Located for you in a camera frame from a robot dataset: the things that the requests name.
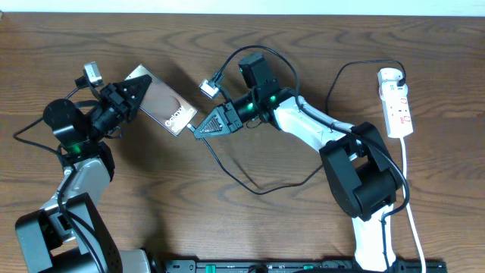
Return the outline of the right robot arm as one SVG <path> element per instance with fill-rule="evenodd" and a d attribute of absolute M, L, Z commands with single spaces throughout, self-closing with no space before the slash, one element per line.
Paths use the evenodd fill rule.
<path fill-rule="evenodd" d="M 398 189 L 407 190 L 405 175 L 392 160 L 377 128 L 368 122 L 355 126 L 331 118 L 309 105 L 298 88 L 282 87 L 264 55 L 241 59 L 239 70 L 249 92 L 216 106 L 191 131 L 197 140 L 237 132 L 259 119 L 298 137 L 319 153 L 333 198 L 352 218 L 355 261 L 364 271 L 391 272 L 391 215 Z"/>

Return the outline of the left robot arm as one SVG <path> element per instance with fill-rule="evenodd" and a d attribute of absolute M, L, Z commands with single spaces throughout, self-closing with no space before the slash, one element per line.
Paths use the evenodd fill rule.
<path fill-rule="evenodd" d="M 40 209 L 18 218 L 15 231 L 30 272 L 157 272 L 161 266 L 144 250 L 117 248 L 96 206 L 114 178 L 114 159 L 105 139 L 139 110 L 152 78 L 143 75 L 97 90 L 82 76 L 79 89 L 93 100 L 56 99 L 42 121 L 60 144 L 64 179 Z"/>

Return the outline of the Galaxy smartphone with reflective screen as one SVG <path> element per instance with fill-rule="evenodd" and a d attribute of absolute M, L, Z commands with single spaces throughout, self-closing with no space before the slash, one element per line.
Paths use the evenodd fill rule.
<path fill-rule="evenodd" d="M 126 79 L 132 80 L 144 75 L 149 75 L 152 83 L 149 85 L 140 109 L 172 135 L 178 137 L 196 116 L 198 110 L 143 64 L 135 68 Z"/>

